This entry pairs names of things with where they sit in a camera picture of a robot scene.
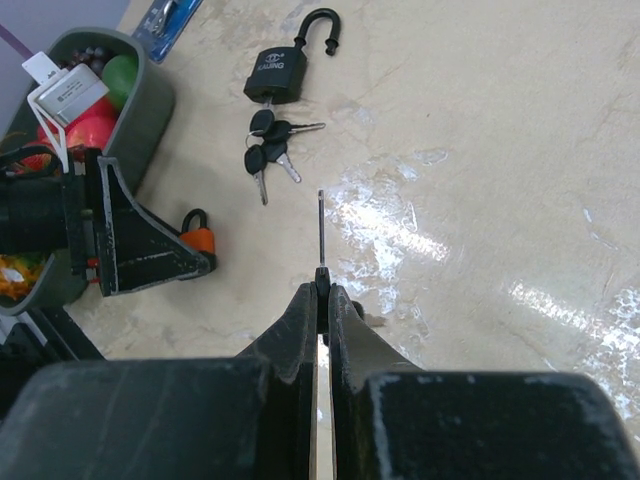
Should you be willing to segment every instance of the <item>silver key blade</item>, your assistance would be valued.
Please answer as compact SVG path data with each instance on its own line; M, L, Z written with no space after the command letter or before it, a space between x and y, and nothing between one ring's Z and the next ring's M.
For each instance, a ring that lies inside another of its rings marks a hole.
M293 179L294 182L300 183L302 181L302 177L300 176L300 174L296 171L295 168L293 168L293 165L291 164L291 160L289 159L289 155L287 155L286 153L283 153L278 157L278 159L276 160L276 163L284 167L284 169L287 171L287 173Z
M260 189L260 200L262 200L262 204L266 205L269 203L269 197L267 196L267 186L264 183L264 171L259 171L253 176L253 179L258 184L258 188Z
M320 266L324 267L324 190L318 190L318 221L320 234Z
M311 132L313 130L322 130L326 126L327 124L324 122L308 123L306 125L291 125L291 129L289 130L289 133L294 134L294 133L302 133L302 132Z

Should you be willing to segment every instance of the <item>blue packaging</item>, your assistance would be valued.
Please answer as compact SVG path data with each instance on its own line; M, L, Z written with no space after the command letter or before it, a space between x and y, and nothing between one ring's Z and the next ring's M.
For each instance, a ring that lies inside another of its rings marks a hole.
M154 19L166 3L167 0L154 0L131 35L142 44L149 59L155 63L163 62L202 0L174 0L164 31L162 35L157 36L152 32Z

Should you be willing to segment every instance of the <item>green ball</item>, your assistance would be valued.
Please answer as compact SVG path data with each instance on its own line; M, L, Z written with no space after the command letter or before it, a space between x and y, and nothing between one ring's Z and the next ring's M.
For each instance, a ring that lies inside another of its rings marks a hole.
M102 81L109 88L107 98L118 111L122 111L127 103L137 77L138 60L135 57L118 55L105 65Z

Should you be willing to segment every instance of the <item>gray plastic bin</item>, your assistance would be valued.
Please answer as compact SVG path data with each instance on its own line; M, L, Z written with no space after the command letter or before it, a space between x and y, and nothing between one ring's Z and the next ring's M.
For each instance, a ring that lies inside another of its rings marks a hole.
M76 48L101 45L116 54L138 58L138 78L122 110L115 130L103 152L116 157L129 189L135 192L149 166L153 154L169 123L175 106L175 91L160 69L153 65L140 43L115 30L76 28L56 40L48 51L54 61L69 60ZM27 93L36 87L32 83L18 109L7 134L16 135L2 145L3 151L18 148L36 140L38 122L27 104ZM76 300L86 288L86 282L71 275L68 252L58 251L47 260L45 270L31 293L20 302L0 296L0 314L17 315L29 308L61 306Z

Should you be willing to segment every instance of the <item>padlock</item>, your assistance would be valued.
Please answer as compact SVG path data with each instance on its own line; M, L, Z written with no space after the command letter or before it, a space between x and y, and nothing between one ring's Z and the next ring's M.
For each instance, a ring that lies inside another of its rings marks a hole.
M274 105L291 103L300 99L302 80L307 71L307 56L302 47L307 44L309 26L319 18L329 18L332 22L331 33L325 41L326 54L333 56L338 48L340 37L340 17L330 8L319 8L307 15L293 47L275 47L260 52L247 78L244 93L256 103L270 102Z
M200 226L196 230L189 230L191 222L194 218L198 218ZM218 266L216 257L216 242L213 232L207 226L207 214L200 208L191 210L182 221L182 229L180 231L180 240L190 246L198 253L204 255L209 260L211 270Z

